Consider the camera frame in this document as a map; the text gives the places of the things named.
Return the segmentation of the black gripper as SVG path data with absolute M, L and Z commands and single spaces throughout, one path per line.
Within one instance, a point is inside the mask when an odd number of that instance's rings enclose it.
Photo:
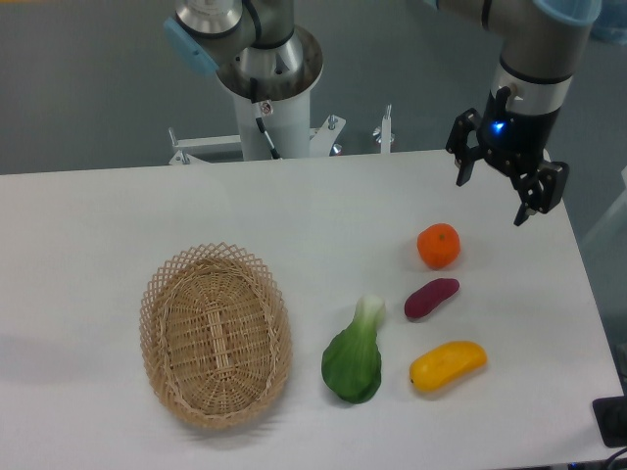
M 550 212 L 561 202 L 569 176 L 568 164 L 543 161 L 558 114 L 559 110 L 534 116 L 507 111 L 505 99 L 490 93 L 483 117 L 474 108 L 458 115 L 445 146 L 455 158 L 456 185 L 469 181 L 482 152 L 488 165 L 514 177 L 512 185 L 520 199 L 515 226 L 533 214 Z M 470 147 L 468 138 L 478 130 L 479 146 Z

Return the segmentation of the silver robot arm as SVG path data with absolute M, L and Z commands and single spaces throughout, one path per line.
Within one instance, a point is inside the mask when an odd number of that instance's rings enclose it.
M 483 112 L 454 121 L 446 150 L 458 184 L 476 162 L 506 176 L 520 199 L 515 223 L 559 204 L 569 168 L 545 148 L 602 5 L 598 1 L 437 1 L 504 41 Z M 246 160 L 308 157 L 310 90 L 320 47 L 290 1 L 179 1 L 164 23 L 172 49 L 231 94 Z

